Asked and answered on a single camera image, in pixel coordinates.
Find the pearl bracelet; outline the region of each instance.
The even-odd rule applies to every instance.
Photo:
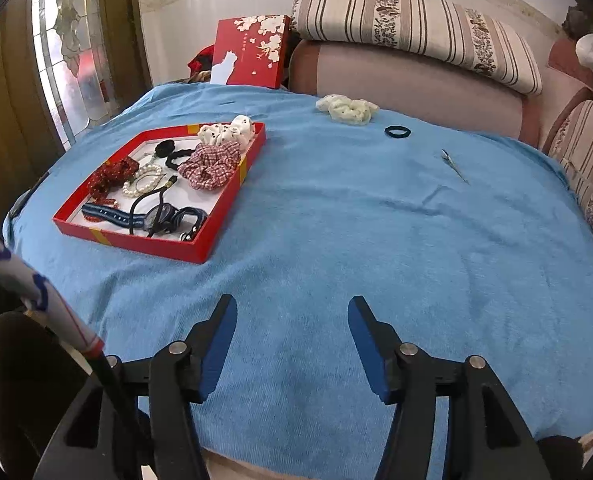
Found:
[[[151,174],[151,179],[145,186],[138,187],[136,184],[140,177],[146,176]],[[139,170],[134,173],[134,177],[132,177],[132,181],[126,180],[123,183],[123,194],[129,198],[138,198],[142,194],[149,193],[150,191],[156,188],[156,185],[161,181],[163,177],[163,168],[161,168],[158,164],[145,164]]]

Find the red box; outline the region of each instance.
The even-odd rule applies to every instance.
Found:
[[[285,15],[220,20],[210,83],[279,88],[289,23]]]
[[[172,126],[169,128],[158,128],[156,130],[142,132],[110,156],[108,161],[118,162],[124,157],[131,155],[131,153],[134,153],[135,150],[140,149],[144,142],[179,137],[196,137],[201,126],[202,124],[188,124],[186,126]],[[52,220],[59,230],[66,235],[140,253],[153,254],[154,256],[162,256],[164,258],[202,264],[208,259],[214,241],[216,240],[216,234],[223,224],[225,216],[239,192],[239,188],[245,180],[248,168],[254,163],[259,155],[261,146],[265,143],[265,124],[254,123],[254,127],[254,138],[252,139],[252,142],[250,142],[246,152],[241,154],[241,162],[239,163],[236,172],[232,175],[227,184],[218,191],[216,203],[214,203],[212,210],[209,212],[208,219],[204,222],[194,240],[190,242],[179,242],[178,240],[155,237],[146,238],[141,235],[129,235],[100,227],[73,223],[72,221],[75,216],[80,213],[81,206],[90,198],[88,193],[89,177],[87,177],[74,193],[72,193],[70,198],[65,201]]]

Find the black scrunchie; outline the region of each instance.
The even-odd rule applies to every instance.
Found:
[[[395,134],[394,131],[403,132],[402,134]],[[409,137],[409,134],[412,133],[412,130],[406,128],[405,126],[388,126],[385,128],[385,135],[391,137],[392,139],[405,139]]]
[[[159,142],[154,149],[154,155],[157,158],[166,158],[167,156],[171,155],[174,151],[174,141],[172,139],[163,140],[163,142]]]

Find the window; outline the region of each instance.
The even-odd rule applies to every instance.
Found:
[[[32,0],[36,63],[65,147],[118,112],[98,0]]]

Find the red tray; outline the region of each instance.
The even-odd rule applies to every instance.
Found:
[[[110,156],[108,161],[118,162],[137,150],[144,142],[151,140],[196,136],[201,126],[202,124],[188,124],[185,126],[171,126],[169,128],[147,130],[135,136],[134,139],[125,144],[114,155]],[[130,251],[153,254],[154,256],[163,256],[164,258],[202,264],[208,259],[209,253],[214,246],[214,241],[216,240],[216,234],[223,224],[225,216],[239,192],[239,188],[245,180],[248,168],[254,163],[259,155],[261,146],[265,143],[265,124],[255,123],[254,127],[254,138],[247,151],[241,155],[239,167],[228,183],[225,184],[225,187],[216,200],[216,204],[208,215],[208,219],[201,227],[196,238],[191,242],[145,238],[137,235],[113,232],[100,227],[94,228],[72,223],[75,213],[90,198],[88,193],[89,177],[72,193],[70,198],[61,206],[61,209],[56,212],[53,218],[54,223],[63,234],[83,238],[84,240],[128,249]]]

